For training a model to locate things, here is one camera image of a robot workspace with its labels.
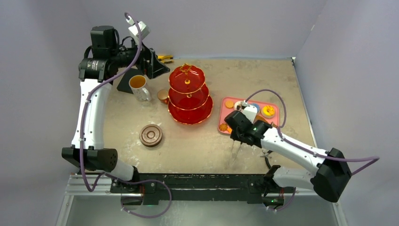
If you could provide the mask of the red three-tier cake stand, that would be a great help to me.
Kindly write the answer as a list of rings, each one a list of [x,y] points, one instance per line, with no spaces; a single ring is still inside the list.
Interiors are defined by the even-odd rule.
[[[200,68],[190,64],[179,66],[168,81],[168,112],[176,122],[195,125],[211,115],[214,102]]]

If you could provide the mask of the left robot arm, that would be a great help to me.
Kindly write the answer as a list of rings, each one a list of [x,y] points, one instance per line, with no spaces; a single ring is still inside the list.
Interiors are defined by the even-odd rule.
[[[62,158],[81,171],[100,171],[122,179],[122,187],[133,193],[140,188],[140,179],[134,176],[135,167],[120,160],[116,149],[104,147],[106,102],[120,68],[128,70],[135,66],[149,79],[170,69],[158,60],[152,48],[142,43],[149,33],[145,24],[139,22],[128,30],[132,39],[129,48],[123,45],[113,26],[92,28],[92,44],[79,64],[81,100],[76,133],[71,145],[62,149]]]

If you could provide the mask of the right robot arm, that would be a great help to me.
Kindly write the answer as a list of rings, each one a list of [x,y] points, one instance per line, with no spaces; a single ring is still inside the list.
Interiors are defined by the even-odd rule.
[[[232,129],[231,139],[249,146],[276,152],[302,166],[301,170],[274,167],[264,179],[271,192],[281,187],[313,190],[329,202],[337,202],[347,186],[352,172],[344,154],[306,145],[281,133],[280,129],[264,121],[251,122],[244,113],[233,111],[224,121]]]

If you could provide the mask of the metal tongs black tips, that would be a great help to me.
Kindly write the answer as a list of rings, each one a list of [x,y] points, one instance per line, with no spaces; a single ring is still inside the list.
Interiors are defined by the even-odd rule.
[[[232,166],[235,163],[237,156],[241,151],[241,145],[242,145],[241,142],[233,140],[233,143],[232,143],[232,146],[230,149],[230,157],[228,160],[229,166]]]

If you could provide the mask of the pink serving tray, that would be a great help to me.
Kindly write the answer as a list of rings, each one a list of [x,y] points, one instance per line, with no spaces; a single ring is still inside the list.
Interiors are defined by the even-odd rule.
[[[231,128],[230,128],[230,127],[228,127],[228,130],[227,130],[227,131],[224,131],[224,132],[221,132],[221,131],[219,130],[219,128],[218,128],[218,126],[219,126],[220,124],[226,123],[226,122],[224,121],[225,117],[226,117],[229,113],[231,113],[231,112],[234,111],[234,109],[228,109],[228,108],[225,107],[225,104],[224,104],[224,103],[225,103],[225,101],[227,101],[227,100],[231,100],[231,101],[233,101],[234,103],[236,103],[237,101],[244,101],[245,99],[243,99],[243,98],[236,98],[236,97],[224,97],[224,98],[222,99],[221,103],[220,103],[219,118],[218,118],[218,124],[217,124],[216,127],[217,127],[217,129],[218,129],[218,131],[219,131],[220,133],[226,134],[226,135],[230,135],[230,134],[231,134]],[[260,115],[260,116],[262,116],[262,114],[261,114],[261,109],[262,109],[265,105],[272,105],[272,106],[275,108],[275,113],[276,113],[275,116],[274,116],[273,118],[271,118],[271,119],[268,119],[268,118],[265,118],[265,117],[264,117],[264,118],[268,121],[269,124],[274,124],[274,125],[276,125],[276,126],[279,125],[279,123],[280,123],[279,108],[277,107],[276,104],[269,103],[269,102],[254,101],[254,100],[249,100],[248,103],[249,103],[249,104],[251,104],[251,103],[256,103],[256,104],[258,104],[258,105],[260,106],[260,112],[257,114],[257,115]]]

